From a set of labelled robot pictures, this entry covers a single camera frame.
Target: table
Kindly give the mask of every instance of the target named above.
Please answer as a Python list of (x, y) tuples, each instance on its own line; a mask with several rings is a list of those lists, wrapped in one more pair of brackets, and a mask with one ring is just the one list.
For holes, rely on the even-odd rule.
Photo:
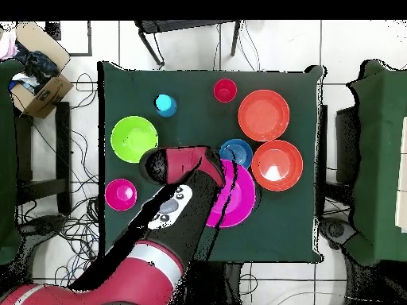
[[(241, 71), (125, 71), (103, 62), (105, 118), (105, 186), (117, 178), (132, 181), (138, 189), (136, 205), (117, 212), (105, 204), (105, 231), (108, 250), (114, 240), (139, 212), (141, 205), (160, 188), (143, 180), (137, 164), (120, 160), (110, 145), (114, 125), (122, 118), (138, 115), (149, 119), (157, 129), (159, 146), (208, 145), (219, 148), (230, 138), (242, 138), (255, 151), (260, 142), (247, 138), (238, 126), (238, 107), (252, 91), (269, 89), (282, 95), (290, 107), (290, 123), (280, 139), (290, 141), (299, 150), (304, 171), (299, 182), (283, 192), (257, 186), (261, 200), (241, 225), (220, 230), (210, 261), (233, 262), (319, 262), (313, 250), (314, 160), (317, 118), (317, 81), (320, 66), (306, 72)], [(218, 102), (213, 86), (221, 78), (236, 82), (238, 93), (227, 104)], [(171, 118), (160, 117), (153, 101), (167, 94), (177, 102)], [(206, 237), (213, 235), (207, 227)], [(203, 247), (198, 247), (196, 257)]]

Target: lime green bowl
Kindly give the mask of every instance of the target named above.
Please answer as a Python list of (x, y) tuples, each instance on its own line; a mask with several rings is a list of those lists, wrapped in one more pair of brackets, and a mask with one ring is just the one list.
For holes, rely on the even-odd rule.
[(129, 116), (114, 126), (110, 143), (120, 159), (134, 164), (140, 162), (144, 153), (158, 146), (158, 134), (147, 119)]

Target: pink cup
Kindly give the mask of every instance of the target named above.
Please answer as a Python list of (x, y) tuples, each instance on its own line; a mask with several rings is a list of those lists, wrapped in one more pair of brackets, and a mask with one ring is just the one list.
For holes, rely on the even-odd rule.
[(136, 187), (126, 179), (112, 180), (106, 187), (105, 200), (114, 210), (129, 210), (137, 200)]
[(235, 98), (238, 92), (235, 82), (231, 79), (221, 79), (216, 82), (213, 88), (213, 94), (216, 99), (222, 103), (228, 103)]

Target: gray button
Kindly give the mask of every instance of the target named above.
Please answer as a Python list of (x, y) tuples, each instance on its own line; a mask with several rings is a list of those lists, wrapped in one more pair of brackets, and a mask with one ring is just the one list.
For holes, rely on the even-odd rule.
[(174, 199), (170, 199), (169, 201), (166, 201), (163, 203), (160, 207), (160, 213), (162, 214), (168, 214), (172, 213), (173, 211), (176, 211), (178, 209), (178, 202)]

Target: orange plate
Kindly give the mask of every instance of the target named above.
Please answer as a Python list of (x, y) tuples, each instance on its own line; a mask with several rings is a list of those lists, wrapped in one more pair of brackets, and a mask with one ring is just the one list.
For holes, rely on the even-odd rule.
[(303, 162), (298, 149), (287, 141), (269, 141), (258, 148), (251, 162), (256, 181), (270, 191), (285, 191), (302, 174)]
[(289, 124), (289, 105), (271, 90), (248, 94), (238, 108), (238, 123), (249, 138), (272, 141), (283, 134)]

